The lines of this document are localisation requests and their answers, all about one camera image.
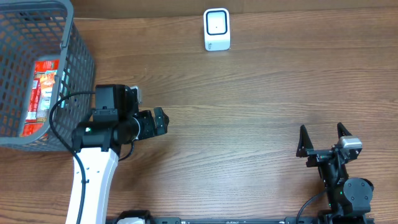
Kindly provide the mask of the small orange box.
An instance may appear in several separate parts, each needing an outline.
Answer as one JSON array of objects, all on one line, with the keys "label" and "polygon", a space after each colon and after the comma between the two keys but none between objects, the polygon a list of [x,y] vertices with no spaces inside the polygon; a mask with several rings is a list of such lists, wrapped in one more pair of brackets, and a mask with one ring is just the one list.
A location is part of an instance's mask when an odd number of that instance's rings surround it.
[{"label": "small orange box", "polygon": [[50,95],[52,94],[56,74],[56,70],[47,70],[40,75],[40,87],[43,97],[50,97]]}]

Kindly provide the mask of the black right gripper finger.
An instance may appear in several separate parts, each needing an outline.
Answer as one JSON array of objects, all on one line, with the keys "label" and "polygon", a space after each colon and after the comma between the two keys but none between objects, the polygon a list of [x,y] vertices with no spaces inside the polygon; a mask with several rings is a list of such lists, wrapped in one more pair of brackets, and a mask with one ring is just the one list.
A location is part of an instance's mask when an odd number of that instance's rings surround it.
[{"label": "black right gripper finger", "polygon": [[338,138],[352,135],[341,122],[337,124],[337,132]]},{"label": "black right gripper finger", "polygon": [[297,157],[308,157],[308,152],[313,150],[313,144],[308,135],[307,129],[305,125],[301,125],[300,127],[300,137],[297,146]]}]

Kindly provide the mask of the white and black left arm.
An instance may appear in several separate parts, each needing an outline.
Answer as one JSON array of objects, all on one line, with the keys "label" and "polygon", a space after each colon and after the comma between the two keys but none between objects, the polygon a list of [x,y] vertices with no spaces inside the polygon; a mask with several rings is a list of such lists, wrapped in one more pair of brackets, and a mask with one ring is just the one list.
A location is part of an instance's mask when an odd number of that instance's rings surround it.
[{"label": "white and black left arm", "polygon": [[96,86],[91,117],[72,132],[77,157],[67,223],[104,223],[122,146],[167,133],[163,109],[141,111],[139,103],[136,86]]}]

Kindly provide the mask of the teal wet wipes pack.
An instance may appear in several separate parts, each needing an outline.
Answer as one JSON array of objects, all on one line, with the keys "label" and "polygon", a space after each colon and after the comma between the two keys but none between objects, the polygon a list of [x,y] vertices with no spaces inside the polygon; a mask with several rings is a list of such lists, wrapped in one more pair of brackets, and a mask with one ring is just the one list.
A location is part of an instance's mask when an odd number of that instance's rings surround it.
[{"label": "teal wet wipes pack", "polygon": [[69,93],[69,87],[68,87],[69,81],[70,81],[69,76],[67,75],[67,73],[65,71],[63,71],[61,82],[60,82],[60,91],[59,91],[59,97],[58,97],[59,100],[62,97],[68,95],[68,93]]}]

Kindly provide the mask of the red snack packet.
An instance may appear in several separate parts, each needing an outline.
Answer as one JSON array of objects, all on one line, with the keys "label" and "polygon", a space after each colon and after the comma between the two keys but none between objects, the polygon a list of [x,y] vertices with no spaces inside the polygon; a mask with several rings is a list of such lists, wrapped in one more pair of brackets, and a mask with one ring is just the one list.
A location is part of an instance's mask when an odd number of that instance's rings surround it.
[{"label": "red snack packet", "polygon": [[47,70],[58,71],[59,59],[36,61],[34,64],[34,79],[30,93],[29,105],[24,127],[20,137],[36,133],[46,122],[50,110],[51,97],[43,97],[40,87],[40,75]]}]

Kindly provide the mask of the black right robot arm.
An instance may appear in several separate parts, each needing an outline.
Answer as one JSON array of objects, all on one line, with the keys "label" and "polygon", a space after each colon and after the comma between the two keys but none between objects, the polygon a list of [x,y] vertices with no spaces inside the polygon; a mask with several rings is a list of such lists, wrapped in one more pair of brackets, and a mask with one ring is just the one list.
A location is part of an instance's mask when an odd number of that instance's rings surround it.
[{"label": "black right robot arm", "polygon": [[300,217],[305,208],[312,202],[327,196],[328,210],[320,210],[314,223],[373,223],[366,214],[371,211],[373,198],[373,183],[364,178],[350,178],[346,164],[357,159],[363,149],[359,137],[352,135],[342,123],[336,125],[338,142],[330,149],[315,149],[307,129],[300,127],[300,137],[296,156],[306,157],[307,167],[316,167],[323,181],[324,190],[316,194],[298,211],[295,222],[300,223]]}]

